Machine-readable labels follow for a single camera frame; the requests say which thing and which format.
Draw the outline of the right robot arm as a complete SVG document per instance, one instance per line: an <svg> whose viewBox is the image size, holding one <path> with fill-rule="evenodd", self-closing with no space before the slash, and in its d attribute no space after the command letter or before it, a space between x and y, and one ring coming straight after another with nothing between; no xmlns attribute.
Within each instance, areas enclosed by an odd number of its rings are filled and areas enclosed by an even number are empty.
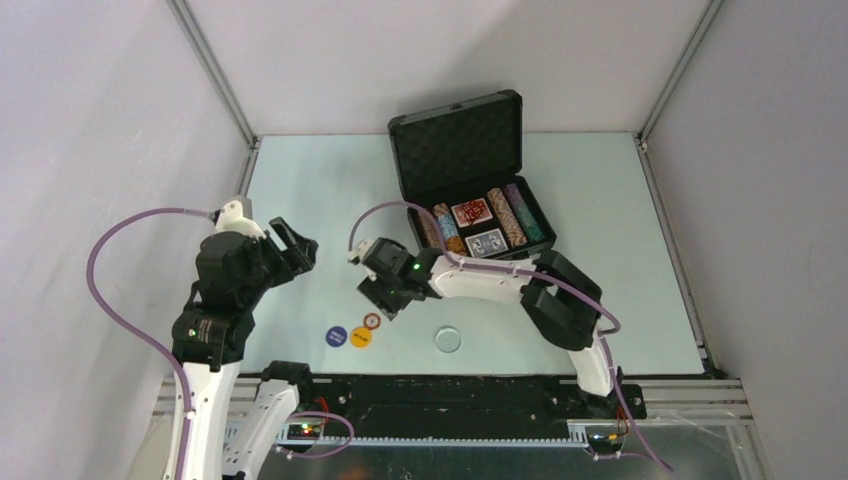
<svg viewBox="0 0 848 480"><path fill-rule="evenodd" d="M575 368L585 411L606 418L622 403L618 369L602 339L600 287L556 251L536 259L494 260L460 256L438 248L410 253L400 243L366 239L349 248L347 260L366 271L358 291L393 319L413 301L474 298L516 304L541 336L566 351Z"/></svg>

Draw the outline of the black poker case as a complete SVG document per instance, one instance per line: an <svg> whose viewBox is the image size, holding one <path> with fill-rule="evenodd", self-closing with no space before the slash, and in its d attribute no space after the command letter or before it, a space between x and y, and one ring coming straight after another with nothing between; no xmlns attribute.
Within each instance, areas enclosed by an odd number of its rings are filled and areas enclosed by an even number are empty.
<svg viewBox="0 0 848 480"><path fill-rule="evenodd" d="M426 244L419 225L419 210L426 209L434 215L434 206L444 203L451 212L451 206L477 198L487 201L494 219L468 228L458 227L464 244L466 237L495 228L501 229L505 236L487 192L493 188L503 191L506 185L515 183L545 239L541 242L528 240L520 247L509 245L506 252L479 259L525 259L553 248L557 235L520 174L522 112L522 96L515 90L501 90L448 106L400 115L388 122L400 191L403 199L413 206L409 215L421 246L426 247Z"/></svg>

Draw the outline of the orange poker chip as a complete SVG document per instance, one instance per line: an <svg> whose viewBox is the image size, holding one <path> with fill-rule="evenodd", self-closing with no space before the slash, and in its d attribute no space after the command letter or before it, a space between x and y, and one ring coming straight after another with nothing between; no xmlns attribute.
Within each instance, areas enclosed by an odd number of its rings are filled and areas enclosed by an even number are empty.
<svg viewBox="0 0 848 480"><path fill-rule="evenodd" d="M382 318L377 313L368 313L363 318L363 326L369 330L376 330L381 326Z"/></svg>

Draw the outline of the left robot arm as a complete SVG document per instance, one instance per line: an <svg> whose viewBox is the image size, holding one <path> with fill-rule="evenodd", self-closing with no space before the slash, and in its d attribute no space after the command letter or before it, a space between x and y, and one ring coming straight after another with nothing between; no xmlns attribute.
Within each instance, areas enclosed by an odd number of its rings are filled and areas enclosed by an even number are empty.
<svg viewBox="0 0 848 480"><path fill-rule="evenodd" d="M180 368L178 405L165 475L170 479L255 479L285 421L316 403L305 363L273 361L261 373L254 403L230 442L224 440L232 393L254 309L264 294L312 270L318 244L282 218L267 231L235 224L200 244L197 280L172 328Z"/></svg>

